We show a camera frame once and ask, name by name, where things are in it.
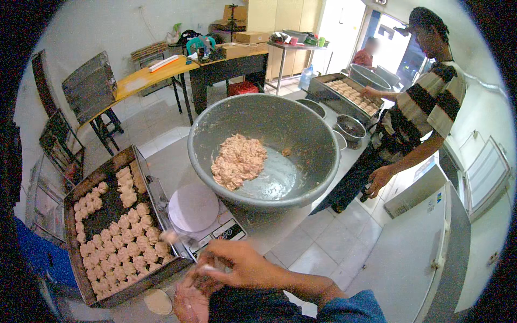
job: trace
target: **metal tray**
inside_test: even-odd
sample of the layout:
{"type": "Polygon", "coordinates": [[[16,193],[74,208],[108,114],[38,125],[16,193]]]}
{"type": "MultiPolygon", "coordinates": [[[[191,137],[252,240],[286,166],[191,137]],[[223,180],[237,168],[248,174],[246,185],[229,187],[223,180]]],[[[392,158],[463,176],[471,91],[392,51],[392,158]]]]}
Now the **metal tray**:
{"type": "MultiPolygon", "coordinates": [[[[169,225],[164,223],[163,215],[158,216],[158,213],[163,209],[162,206],[158,206],[158,211],[155,205],[155,201],[163,200],[161,195],[156,188],[156,180],[152,180],[149,176],[145,159],[140,152],[134,146],[130,146],[125,150],[121,151],[116,156],[112,157],[109,161],[104,163],[102,166],[93,171],[88,175],[82,182],[80,182],[66,197],[65,197],[65,239],[68,246],[68,255],[72,265],[72,271],[75,276],[75,281],[79,287],[81,296],[84,302],[91,307],[113,307],[127,299],[141,293],[142,291],[154,286],[160,281],[170,277],[171,275],[179,272],[184,267],[193,263],[192,259],[178,257],[173,261],[165,264],[161,268],[151,272],[143,279],[129,285],[123,290],[115,293],[109,297],[106,297],[100,301],[92,290],[90,281],[86,276],[86,269],[83,266],[83,258],[79,251],[79,243],[77,241],[77,233],[75,232],[75,217],[74,217],[74,204],[83,197],[91,189],[98,185],[98,183],[105,181],[108,184],[108,191],[102,195],[102,208],[91,214],[88,219],[83,220],[84,233],[86,239],[90,240],[94,234],[99,234],[104,228],[108,228],[111,221],[118,221],[120,216],[127,213],[129,208],[124,208],[119,198],[119,192],[117,192],[117,179],[115,173],[121,168],[126,167],[135,159],[138,160],[139,170],[144,177],[144,182],[147,187],[147,192],[144,194],[137,193],[137,202],[133,205],[137,205],[139,202],[145,202],[149,205],[149,213],[153,220],[153,225],[160,230],[165,230],[169,225]]],[[[176,256],[180,255],[176,248],[176,245],[171,246],[176,256]]]]}
{"type": "MultiPolygon", "coordinates": [[[[337,80],[343,80],[356,91],[361,91],[364,88],[364,86],[350,79],[346,75],[342,73],[334,73],[312,78],[308,92],[316,96],[319,101],[322,101],[336,112],[354,117],[366,126],[373,115],[369,115],[360,106],[356,105],[354,102],[350,101],[350,99],[325,84],[327,82],[337,80]]],[[[374,99],[373,101],[379,105],[379,109],[382,108],[382,105],[384,104],[383,100],[374,99]]]]}

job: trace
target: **blue shirt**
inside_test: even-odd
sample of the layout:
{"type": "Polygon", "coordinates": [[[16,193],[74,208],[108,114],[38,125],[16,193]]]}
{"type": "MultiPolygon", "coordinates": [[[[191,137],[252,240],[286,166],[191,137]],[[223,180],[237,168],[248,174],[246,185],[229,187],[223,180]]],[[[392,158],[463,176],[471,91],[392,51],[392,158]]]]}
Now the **blue shirt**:
{"type": "Polygon", "coordinates": [[[227,322],[368,322],[386,323],[372,290],[350,298],[334,298],[318,310],[316,318],[302,315],[282,290],[225,287],[210,298],[210,323],[227,322]]]}

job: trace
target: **small metal bowl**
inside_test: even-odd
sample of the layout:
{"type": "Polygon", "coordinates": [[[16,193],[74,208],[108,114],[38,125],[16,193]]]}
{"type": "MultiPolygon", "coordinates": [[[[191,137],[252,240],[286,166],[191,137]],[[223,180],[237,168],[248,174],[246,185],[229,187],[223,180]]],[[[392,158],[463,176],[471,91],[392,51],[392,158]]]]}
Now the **small metal bowl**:
{"type": "Polygon", "coordinates": [[[303,105],[305,105],[306,107],[308,107],[309,109],[311,109],[312,111],[318,113],[318,115],[321,117],[321,118],[324,118],[327,116],[327,112],[325,112],[325,109],[319,105],[317,102],[314,102],[312,100],[308,100],[308,99],[299,99],[299,100],[296,100],[296,102],[299,102],[303,105]]]}
{"type": "Polygon", "coordinates": [[[345,137],[347,142],[356,143],[366,136],[366,129],[355,118],[346,114],[340,114],[336,118],[338,131],[345,137]]]}
{"type": "Polygon", "coordinates": [[[341,133],[339,133],[339,131],[336,131],[336,130],[332,130],[332,131],[334,133],[334,136],[336,136],[336,140],[338,141],[339,151],[345,150],[345,148],[346,148],[345,137],[343,137],[343,135],[341,133]]]}

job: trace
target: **man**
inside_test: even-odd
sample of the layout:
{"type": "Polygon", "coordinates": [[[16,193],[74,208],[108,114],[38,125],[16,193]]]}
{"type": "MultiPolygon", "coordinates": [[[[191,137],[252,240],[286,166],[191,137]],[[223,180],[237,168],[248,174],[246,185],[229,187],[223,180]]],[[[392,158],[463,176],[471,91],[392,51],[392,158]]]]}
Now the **man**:
{"type": "Polygon", "coordinates": [[[371,143],[311,214],[328,206],[341,213],[368,182],[372,184],[366,194],[375,198],[393,175],[427,159],[449,134],[466,88],[449,50],[449,29],[437,14],[424,7],[413,9],[407,28],[436,63],[404,93],[382,92],[369,86],[362,90],[363,96],[388,99],[395,105],[383,111],[371,143]],[[431,131],[429,139],[421,143],[420,138],[431,131]]]}
{"type": "Polygon", "coordinates": [[[354,58],[352,59],[352,64],[362,65],[366,68],[373,69],[373,54],[377,51],[379,47],[379,41],[377,38],[370,37],[366,41],[364,48],[356,53],[354,58]]]}
{"type": "Polygon", "coordinates": [[[181,323],[386,322],[371,290],[348,298],[327,277],[288,271],[246,242],[219,239],[209,242],[196,268],[176,286],[173,309],[181,323]],[[302,315],[283,290],[316,304],[317,318],[302,315]]]}

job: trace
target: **stainless steel table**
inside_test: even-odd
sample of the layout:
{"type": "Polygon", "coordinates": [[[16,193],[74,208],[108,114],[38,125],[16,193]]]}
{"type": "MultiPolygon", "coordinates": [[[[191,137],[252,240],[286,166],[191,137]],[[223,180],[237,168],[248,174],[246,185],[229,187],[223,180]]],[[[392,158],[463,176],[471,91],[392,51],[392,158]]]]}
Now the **stainless steel table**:
{"type": "MultiPolygon", "coordinates": [[[[282,82],[282,73],[284,71],[285,53],[287,51],[311,51],[311,56],[309,57],[309,66],[310,66],[311,62],[312,62],[312,55],[314,54],[314,51],[329,50],[327,47],[318,47],[318,46],[307,45],[307,44],[305,44],[305,45],[279,44],[279,43],[272,42],[272,41],[267,42],[267,44],[280,48],[282,50],[282,60],[280,61],[280,72],[278,73],[277,85],[274,86],[270,82],[266,82],[267,85],[277,89],[277,95],[278,95],[278,91],[280,90],[280,84],[282,82]]],[[[330,54],[330,59],[328,60],[327,71],[328,71],[328,67],[330,66],[330,61],[332,60],[332,54],[333,54],[333,52],[330,54]]]]}

